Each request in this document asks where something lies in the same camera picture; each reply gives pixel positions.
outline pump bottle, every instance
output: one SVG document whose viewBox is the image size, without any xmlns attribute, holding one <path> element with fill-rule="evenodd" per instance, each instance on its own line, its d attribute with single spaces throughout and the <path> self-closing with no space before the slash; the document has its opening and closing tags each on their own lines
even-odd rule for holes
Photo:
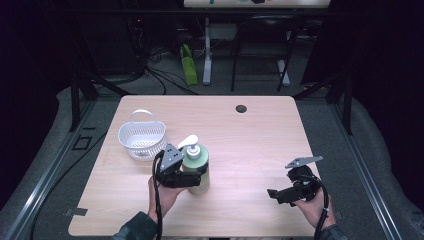
<svg viewBox="0 0 424 240">
<path fill-rule="evenodd" d="M 199 138 L 196 135 L 190 135 L 178 145 L 178 148 L 184 147 L 181 151 L 184 154 L 183 171 L 200 171 L 202 173 L 200 185 L 188 188 L 190 193 L 200 195 L 207 192 L 210 186 L 209 152 L 198 142 Z"/>
</svg>

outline black sleeve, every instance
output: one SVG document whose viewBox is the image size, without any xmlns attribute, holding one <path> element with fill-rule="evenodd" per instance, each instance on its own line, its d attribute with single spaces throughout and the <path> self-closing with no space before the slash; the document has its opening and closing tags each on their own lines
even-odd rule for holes
<svg viewBox="0 0 424 240">
<path fill-rule="evenodd" d="M 348 238 L 339 226 L 332 225 L 321 231 L 321 240 L 348 240 Z"/>
<path fill-rule="evenodd" d="M 125 223 L 111 240 L 152 240 L 156 235 L 157 224 L 144 212 L 139 212 Z"/>
</svg>

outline plastic basket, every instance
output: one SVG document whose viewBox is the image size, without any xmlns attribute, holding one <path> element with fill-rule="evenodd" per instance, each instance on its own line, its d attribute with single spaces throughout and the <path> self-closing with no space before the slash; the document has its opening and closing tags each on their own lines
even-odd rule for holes
<svg viewBox="0 0 424 240">
<path fill-rule="evenodd" d="M 135 115 L 148 114 L 153 121 L 135 122 Z M 132 159 L 151 161 L 166 148 L 166 127 L 149 111 L 135 110 L 130 121 L 121 126 L 118 133 L 119 142 L 125 147 Z"/>
</svg>

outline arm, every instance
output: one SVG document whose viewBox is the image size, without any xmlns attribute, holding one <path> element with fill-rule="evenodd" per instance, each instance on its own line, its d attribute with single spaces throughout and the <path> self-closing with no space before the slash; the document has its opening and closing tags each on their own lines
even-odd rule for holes
<svg viewBox="0 0 424 240">
<path fill-rule="evenodd" d="M 324 192 L 319 189 L 315 197 L 311 201 L 298 200 L 293 202 L 303 212 L 308 222 L 314 227 L 317 227 L 322 209 L 324 208 Z M 321 240 L 347 240 L 348 238 L 336 224 L 336 217 L 333 211 L 333 203 L 330 199 L 328 206 L 328 216 L 324 221 L 321 231 Z"/>
<path fill-rule="evenodd" d="M 158 217 L 156 214 L 156 199 L 155 188 L 153 186 L 153 178 L 150 177 L 149 182 L 149 210 L 147 214 L 139 212 L 130 221 L 125 223 L 119 232 L 113 235 L 112 240 L 119 239 L 137 239 L 151 240 L 156 235 Z M 177 200 L 178 195 L 184 191 L 185 188 L 165 188 L 159 186 L 160 205 L 162 208 L 162 216 L 169 212 L 171 207 Z"/>
</svg>

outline person's hand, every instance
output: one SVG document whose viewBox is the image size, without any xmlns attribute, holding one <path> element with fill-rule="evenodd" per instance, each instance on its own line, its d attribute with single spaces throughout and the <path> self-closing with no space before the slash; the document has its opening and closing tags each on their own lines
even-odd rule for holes
<svg viewBox="0 0 424 240">
<path fill-rule="evenodd" d="M 185 188 L 166 188 L 164 186 L 159 186 L 159 197 L 160 197 L 160 206 L 162 209 L 162 217 L 168 213 L 171 207 L 174 205 L 177 200 L 178 195 L 184 191 Z M 156 214 L 156 197 L 155 197 L 155 187 L 153 185 L 153 177 L 149 179 L 149 211 L 147 215 L 156 223 L 158 222 L 158 216 Z"/>
<path fill-rule="evenodd" d="M 331 201 L 331 197 L 329 198 L 329 204 L 328 204 L 328 214 L 327 218 L 324 221 L 324 225 L 322 226 L 322 229 L 325 229 L 331 225 L 336 224 L 336 217 L 334 215 L 333 211 L 333 203 Z M 322 188 L 320 188 L 315 195 L 315 197 L 311 201 L 303 201 L 303 200 L 297 200 L 293 202 L 300 208 L 300 210 L 303 212 L 303 215 L 305 215 L 308 222 L 316 228 L 318 225 L 318 221 L 321 217 L 322 209 L 324 208 L 324 191 Z"/>
</svg>

